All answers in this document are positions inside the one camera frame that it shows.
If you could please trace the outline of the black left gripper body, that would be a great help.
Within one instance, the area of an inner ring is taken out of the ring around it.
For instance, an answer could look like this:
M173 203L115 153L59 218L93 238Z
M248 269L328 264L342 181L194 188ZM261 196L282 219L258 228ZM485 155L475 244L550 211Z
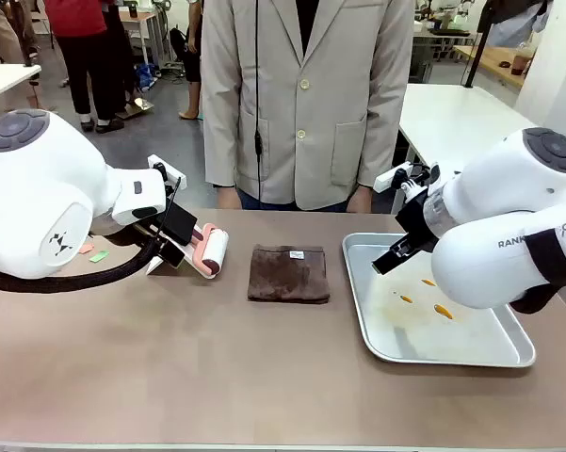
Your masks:
M191 242L197 218L179 205L171 205L162 215L161 232L181 246Z

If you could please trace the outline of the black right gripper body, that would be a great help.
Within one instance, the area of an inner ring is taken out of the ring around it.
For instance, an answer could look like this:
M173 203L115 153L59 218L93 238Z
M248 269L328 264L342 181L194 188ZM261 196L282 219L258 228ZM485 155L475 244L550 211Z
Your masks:
M441 210L429 190L423 188L404 203L396 215L405 235L394 244L395 250L433 250L439 241Z

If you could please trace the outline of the person's left hand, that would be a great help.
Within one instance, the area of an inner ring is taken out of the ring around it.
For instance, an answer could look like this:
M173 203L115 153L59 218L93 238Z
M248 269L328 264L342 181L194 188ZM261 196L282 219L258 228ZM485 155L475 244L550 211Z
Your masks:
M348 199L347 213L370 214L372 212L373 190L368 186L357 185Z

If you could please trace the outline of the person's right hand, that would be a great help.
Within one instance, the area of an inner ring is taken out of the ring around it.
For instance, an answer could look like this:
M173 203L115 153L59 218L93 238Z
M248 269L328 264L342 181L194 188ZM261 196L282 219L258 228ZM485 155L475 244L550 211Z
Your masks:
M242 208L242 202L234 186L217 188L218 209L234 209Z

